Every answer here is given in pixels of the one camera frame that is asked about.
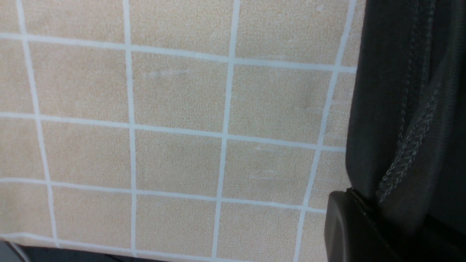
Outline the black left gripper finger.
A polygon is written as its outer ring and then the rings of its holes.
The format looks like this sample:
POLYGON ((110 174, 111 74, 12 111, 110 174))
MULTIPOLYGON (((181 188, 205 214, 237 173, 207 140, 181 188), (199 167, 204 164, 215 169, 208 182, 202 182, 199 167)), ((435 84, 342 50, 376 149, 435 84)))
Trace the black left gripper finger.
POLYGON ((386 222, 349 188, 328 196, 324 228, 329 262, 464 262, 465 236, 428 216, 413 236, 386 222))

